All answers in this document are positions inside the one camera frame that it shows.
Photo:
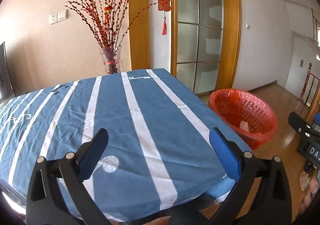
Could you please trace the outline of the person's right hand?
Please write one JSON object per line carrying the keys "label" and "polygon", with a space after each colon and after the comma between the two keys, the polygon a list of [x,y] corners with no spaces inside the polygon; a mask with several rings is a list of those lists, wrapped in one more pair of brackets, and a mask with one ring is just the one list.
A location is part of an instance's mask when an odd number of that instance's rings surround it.
{"label": "person's right hand", "polygon": [[302,199],[298,208],[299,214],[303,214],[304,211],[307,209],[307,207],[310,205],[312,201],[312,196],[317,192],[318,187],[319,187],[319,182],[317,177],[313,177],[312,179],[310,179],[305,196]]}

